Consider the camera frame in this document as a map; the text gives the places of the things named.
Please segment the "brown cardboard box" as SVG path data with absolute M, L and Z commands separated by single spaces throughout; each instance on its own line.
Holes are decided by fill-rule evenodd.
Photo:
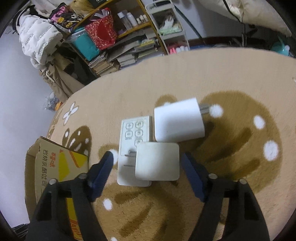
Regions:
M 29 219 L 33 217 L 49 180 L 72 180 L 88 171 L 90 137 L 66 138 L 63 145 L 39 137 L 28 149 L 25 160 L 25 204 Z

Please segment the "white square power adapter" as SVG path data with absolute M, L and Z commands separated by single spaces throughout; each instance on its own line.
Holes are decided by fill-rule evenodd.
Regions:
M 176 181 L 180 178 L 180 147 L 176 143 L 141 142 L 136 151 L 125 157 L 134 158 L 135 177 L 142 181 Z

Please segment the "beige floral carpet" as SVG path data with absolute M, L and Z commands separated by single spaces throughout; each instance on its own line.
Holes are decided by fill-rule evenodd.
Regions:
M 28 149 L 26 240 L 295 240 L 295 58 L 154 57 L 62 104 Z

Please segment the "white large charger block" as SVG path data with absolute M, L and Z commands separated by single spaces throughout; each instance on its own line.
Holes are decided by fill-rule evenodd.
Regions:
M 157 142 L 178 143 L 205 136 L 202 115 L 210 106 L 199 105 L 196 98 L 186 99 L 154 109 L 154 136 Z

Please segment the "small white remote control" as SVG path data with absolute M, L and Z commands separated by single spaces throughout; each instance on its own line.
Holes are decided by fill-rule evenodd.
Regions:
M 135 177 L 137 146 L 151 140 L 151 117 L 140 116 L 121 121 L 117 183 L 121 186 L 148 187 L 151 181 Z

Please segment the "plush toys in bag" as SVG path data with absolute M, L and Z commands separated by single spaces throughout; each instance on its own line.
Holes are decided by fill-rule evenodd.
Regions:
M 43 109 L 50 110 L 50 111 L 57 111 L 62 102 L 56 97 L 55 93 L 52 91 L 47 97 L 46 101 L 43 105 Z

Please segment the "tan trench coat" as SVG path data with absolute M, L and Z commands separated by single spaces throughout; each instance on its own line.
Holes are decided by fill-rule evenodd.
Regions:
M 43 69 L 40 75 L 49 85 L 55 96 L 65 102 L 75 92 L 81 90 L 85 85 L 77 79 L 66 73 L 65 69 L 71 64 L 70 60 L 64 58 L 57 51 L 51 56 L 51 59 Z

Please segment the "stack of books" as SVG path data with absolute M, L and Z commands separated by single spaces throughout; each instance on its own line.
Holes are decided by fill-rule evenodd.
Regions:
M 103 52 L 92 60 L 88 67 L 97 75 L 103 76 L 109 73 L 117 72 L 120 68 L 120 64 L 117 60 L 109 60 L 107 52 Z

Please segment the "teal storage bag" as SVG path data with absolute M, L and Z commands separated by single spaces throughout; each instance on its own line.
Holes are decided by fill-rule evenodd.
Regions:
M 68 41 L 73 44 L 88 61 L 93 60 L 99 55 L 99 49 L 89 37 L 84 27 L 76 29 L 68 38 Z

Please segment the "white puffer jacket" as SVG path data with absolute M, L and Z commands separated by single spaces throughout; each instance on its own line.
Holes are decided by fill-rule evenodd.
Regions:
M 36 69 L 43 69 L 63 40 L 62 33 L 48 20 L 31 15 L 27 9 L 17 18 L 16 30 L 23 53 Z

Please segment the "wooden shelf unit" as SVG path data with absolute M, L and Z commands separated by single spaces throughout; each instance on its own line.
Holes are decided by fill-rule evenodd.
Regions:
M 99 50 L 99 55 L 103 52 L 107 52 L 109 60 L 117 60 L 120 64 L 120 68 L 122 68 L 137 63 L 138 60 L 150 57 L 155 53 L 166 54 L 166 49 L 141 1 L 135 1 L 135 6 L 132 9 L 133 12 L 137 13 L 137 16 L 132 15 L 131 12 L 125 9 L 125 7 L 131 3 L 130 1 L 89 2 L 94 10 L 88 15 L 82 15 L 83 18 L 73 26 L 66 39 L 66 42 L 82 58 L 87 66 L 92 60 L 86 60 L 76 47 L 68 41 L 68 38 L 76 29 L 81 27 L 85 28 L 85 26 L 90 23 L 90 17 L 96 11 L 104 8 L 109 8 L 111 10 L 117 39 L 113 46 L 102 51 Z M 98 77 L 91 69 L 90 71 L 93 75 Z

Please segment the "red patterned gift bag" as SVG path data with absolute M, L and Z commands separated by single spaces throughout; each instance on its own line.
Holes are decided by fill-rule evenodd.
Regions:
M 90 23 L 85 26 L 85 30 L 95 46 L 100 51 L 113 46 L 117 39 L 117 33 L 114 30 L 111 10 L 109 8 L 98 10 L 89 20 Z

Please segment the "blonde wig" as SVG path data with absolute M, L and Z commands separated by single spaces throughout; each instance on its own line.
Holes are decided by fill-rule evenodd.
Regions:
M 88 0 L 75 0 L 69 4 L 69 7 L 78 15 L 88 15 L 94 8 Z

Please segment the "white metal trolley cart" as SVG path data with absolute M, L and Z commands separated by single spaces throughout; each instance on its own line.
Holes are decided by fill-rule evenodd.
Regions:
M 172 1 L 152 1 L 145 5 L 167 54 L 189 51 L 186 32 Z

